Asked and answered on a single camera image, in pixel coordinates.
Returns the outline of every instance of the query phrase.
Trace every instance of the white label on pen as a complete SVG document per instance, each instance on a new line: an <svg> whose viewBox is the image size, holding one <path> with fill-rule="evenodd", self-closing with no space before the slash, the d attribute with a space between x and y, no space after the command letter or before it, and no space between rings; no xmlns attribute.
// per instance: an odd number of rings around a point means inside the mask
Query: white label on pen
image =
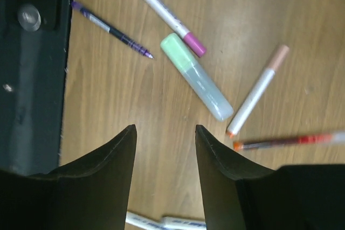
<svg viewBox="0 0 345 230"><path fill-rule="evenodd" d="M96 25L98 25L99 27L103 28L107 32L110 31L110 27L108 25L106 25L105 23L103 23L102 21L100 21L97 17L94 17L93 15L90 15L88 19L90 19L90 21L94 22Z"/></svg>

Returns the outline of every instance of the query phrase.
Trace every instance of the wooden table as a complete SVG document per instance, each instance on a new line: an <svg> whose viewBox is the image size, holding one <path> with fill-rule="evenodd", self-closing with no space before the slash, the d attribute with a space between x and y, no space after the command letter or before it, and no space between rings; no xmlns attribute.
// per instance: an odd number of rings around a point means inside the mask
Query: wooden table
<svg viewBox="0 0 345 230"><path fill-rule="evenodd" d="M171 29L143 0L79 0L139 43L139 56L81 14L72 17L62 160L99 147L128 124L138 131L128 209L203 218L195 125L231 146L218 122L160 49ZM345 0L163 0L207 46L199 59L237 110L279 43L291 47L236 139L345 128ZM343 163L345 147L247 151L270 168Z"/></svg>

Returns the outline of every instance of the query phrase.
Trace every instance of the wood grain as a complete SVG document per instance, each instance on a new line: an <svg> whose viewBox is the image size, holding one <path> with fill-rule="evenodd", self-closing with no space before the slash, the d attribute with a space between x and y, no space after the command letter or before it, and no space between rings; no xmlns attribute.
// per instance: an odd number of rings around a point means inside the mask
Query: wood grain
<svg viewBox="0 0 345 230"><path fill-rule="evenodd" d="M203 218L195 125L221 142L216 121L160 50L171 29L143 0L79 0L148 47L139 56L74 13L65 94L63 164L99 147L128 124L138 130L128 208L155 220L164 214ZM344 0L164 0L207 46L199 59L237 110L279 43L291 48L237 139L345 128ZM343 163L345 147L247 151L270 168Z"/></svg>

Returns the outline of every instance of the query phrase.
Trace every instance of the pen cap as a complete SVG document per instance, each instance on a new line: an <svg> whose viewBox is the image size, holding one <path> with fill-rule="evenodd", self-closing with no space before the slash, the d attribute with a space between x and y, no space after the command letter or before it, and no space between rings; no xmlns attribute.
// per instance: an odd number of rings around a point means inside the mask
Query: pen cap
<svg viewBox="0 0 345 230"><path fill-rule="evenodd" d="M231 105L177 34L168 35L161 48L217 120L232 115Z"/></svg>

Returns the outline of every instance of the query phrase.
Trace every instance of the purple pen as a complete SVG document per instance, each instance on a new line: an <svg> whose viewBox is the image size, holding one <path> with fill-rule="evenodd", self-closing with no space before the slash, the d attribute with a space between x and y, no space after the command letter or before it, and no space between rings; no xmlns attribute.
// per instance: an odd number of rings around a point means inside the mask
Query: purple pen
<svg viewBox="0 0 345 230"><path fill-rule="evenodd" d="M85 8L80 3L73 1L71 3L71 6L73 9L78 10L80 13L82 13L83 16L85 16L87 19L89 19L94 24L98 25L102 29L104 29L106 32L112 34L113 36L117 37L120 41L134 49L136 52L139 52L141 55L146 56L148 58L154 59L152 54L142 45L139 43L136 43L134 40L129 38L127 35L125 35L123 32L120 32L115 27L111 26L104 20L102 20L100 17L93 14L89 9Z"/></svg>

